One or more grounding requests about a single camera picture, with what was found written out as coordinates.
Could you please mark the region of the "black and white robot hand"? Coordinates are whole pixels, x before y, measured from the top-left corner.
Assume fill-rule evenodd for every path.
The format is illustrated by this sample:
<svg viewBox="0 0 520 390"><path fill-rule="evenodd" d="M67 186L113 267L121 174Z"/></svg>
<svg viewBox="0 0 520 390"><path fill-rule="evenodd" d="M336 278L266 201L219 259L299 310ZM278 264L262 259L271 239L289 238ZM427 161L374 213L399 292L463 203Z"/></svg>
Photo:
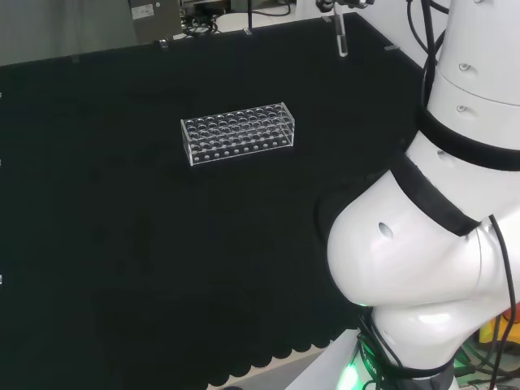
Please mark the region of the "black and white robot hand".
<svg viewBox="0 0 520 390"><path fill-rule="evenodd" d="M347 6L351 9L364 9L374 4L374 0L316 0L316 7L322 12L333 11L335 6Z"/></svg>

